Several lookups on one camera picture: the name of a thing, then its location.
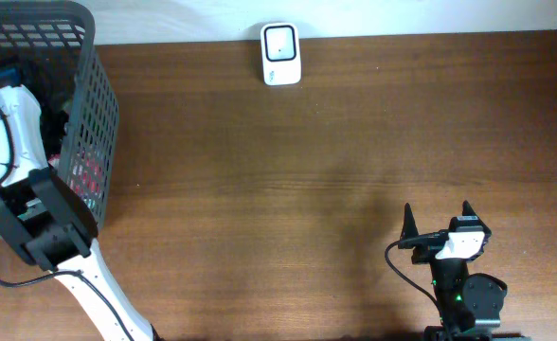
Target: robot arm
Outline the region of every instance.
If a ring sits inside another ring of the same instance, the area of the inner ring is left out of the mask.
[[[11,84],[0,88],[0,235],[27,264],[52,274],[79,274],[55,278],[104,340],[160,340],[108,270],[93,215],[48,166],[38,101],[15,77],[5,80]],[[32,202],[45,210],[27,217],[23,213]]]
[[[426,328],[424,340],[530,340],[493,338],[508,287],[492,276],[468,273],[467,263],[483,254],[491,235],[468,202],[463,203],[462,214],[451,219],[448,229],[424,235],[418,233],[410,205],[405,206],[397,244],[401,249],[413,249],[413,264],[430,264],[443,326]]]

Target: white wall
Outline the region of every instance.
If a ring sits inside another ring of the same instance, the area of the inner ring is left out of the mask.
[[[557,28],[557,0],[77,0],[96,44],[259,38],[294,22],[302,38]]]

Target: gray plastic basket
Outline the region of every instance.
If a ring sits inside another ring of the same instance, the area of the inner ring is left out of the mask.
[[[118,103],[94,48],[94,35],[93,16],[79,4],[0,3],[0,61],[28,59],[68,94],[70,118],[57,172],[91,209],[101,229],[117,143]]]

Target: white device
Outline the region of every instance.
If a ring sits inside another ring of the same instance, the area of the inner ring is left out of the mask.
[[[459,216],[459,221],[477,221],[477,216]],[[437,260],[469,259],[483,246],[485,232],[449,232],[449,240],[442,250],[435,256]]]
[[[7,115],[15,151],[14,168],[1,184],[7,187],[28,177],[28,172],[47,167],[41,139],[39,101],[24,86],[6,86],[0,89],[0,109]],[[7,130],[0,117],[0,178],[9,164]]]
[[[261,28],[263,80],[268,85],[294,84],[301,80],[301,58],[297,27],[289,23]]]

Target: white sensor module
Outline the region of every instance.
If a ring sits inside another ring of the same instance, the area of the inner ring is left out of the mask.
[[[301,80],[299,35],[293,24],[268,24],[261,28],[263,80],[268,85],[294,84]]]

